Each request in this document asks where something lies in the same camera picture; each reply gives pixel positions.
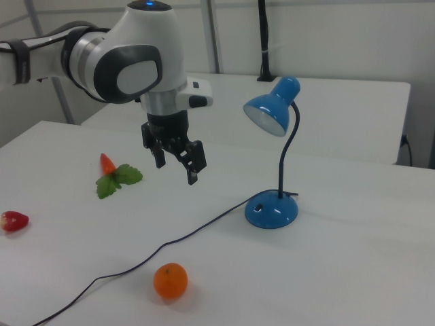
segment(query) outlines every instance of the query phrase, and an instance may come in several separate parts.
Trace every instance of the white table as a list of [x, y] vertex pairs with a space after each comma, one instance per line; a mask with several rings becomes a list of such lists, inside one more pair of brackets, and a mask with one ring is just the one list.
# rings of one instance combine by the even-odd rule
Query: white table
[[[99, 154], [145, 181], [99, 200]], [[0, 149], [0, 207], [31, 224], [0, 234], [0, 322], [32, 325], [97, 276], [126, 270], [277, 180], [279, 151], [205, 144], [193, 186], [175, 158], [160, 170], [141, 139], [40, 123]], [[96, 286], [49, 325], [409, 326], [435, 320], [435, 172], [302, 156], [284, 188], [298, 218], [279, 230], [243, 209], [163, 249], [133, 273]], [[165, 304], [154, 271], [176, 261], [188, 290]]]
[[[214, 104], [189, 112], [189, 137], [206, 143], [280, 150], [277, 139], [255, 126], [242, 107], [269, 93], [279, 81], [258, 82], [255, 76], [190, 74], [209, 80]], [[296, 98], [300, 129], [292, 151], [305, 155], [394, 164], [397, 161], [410, 85], [382, 81], [300, 78]], [[139, 103], [107, 105], [82, 125], [141, 132], [147, 121]], [[289, 129], [293, 128], [291, 118]]]

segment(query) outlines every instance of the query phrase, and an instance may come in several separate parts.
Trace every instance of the white wall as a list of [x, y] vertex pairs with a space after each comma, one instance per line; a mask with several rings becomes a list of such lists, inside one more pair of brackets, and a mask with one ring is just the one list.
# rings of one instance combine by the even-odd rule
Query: white wall
[[[35, 36], [22, 1], [0, 0], [0, 8], [0, 40]], [[41, 120], [65, 122], [51, 81], [0, 92], [0, 147]]]
[[[215, 0], [221, 72], [259, 73], [257, 3]], [[435, 3], [266, 3], [273, 73], [411, 84], [405, 133], [413, 149], [414, 165], [427, 167], [435, 129]], [[407, 152], [401, 153], [403, 164], [407, 164], [407, 156]]]

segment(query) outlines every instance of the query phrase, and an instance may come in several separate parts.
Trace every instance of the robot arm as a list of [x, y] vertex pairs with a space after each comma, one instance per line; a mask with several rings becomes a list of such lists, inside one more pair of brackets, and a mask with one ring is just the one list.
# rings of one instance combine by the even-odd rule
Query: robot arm
[[202, 143], [187, 137], [186, 110], [210, 106], [211, 87], [186, 76], [175, 12], [165, 3], [133, 1], [111, 30], [77, 22], [42, 38], [0, 42], [0, 71], [0, 90], [65, 77], [96, 101], [140, 101], [148, 116], [143, 145], [158, 168], [165, 165], [165, 150], [193, 184], [207, 165]]

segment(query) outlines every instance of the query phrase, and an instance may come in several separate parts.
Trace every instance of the plastic carrot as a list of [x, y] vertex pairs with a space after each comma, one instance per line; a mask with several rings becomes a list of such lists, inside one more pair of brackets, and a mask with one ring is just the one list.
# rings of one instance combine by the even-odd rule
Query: plastic carrot
[[100, 164], [104, 175], [111, 175], [116, 170], [115, 164], [104, 153], [100, 155]]

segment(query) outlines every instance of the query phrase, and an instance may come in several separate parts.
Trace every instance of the cut strawberry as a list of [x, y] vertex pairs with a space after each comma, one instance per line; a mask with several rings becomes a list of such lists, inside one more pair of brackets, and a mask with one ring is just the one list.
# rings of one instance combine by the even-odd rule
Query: cut strawberry
[[1, 214], [0, 228], [6, 232], [22, 229], [29, 222], [29, 217], [19, 212], [8, 211]]

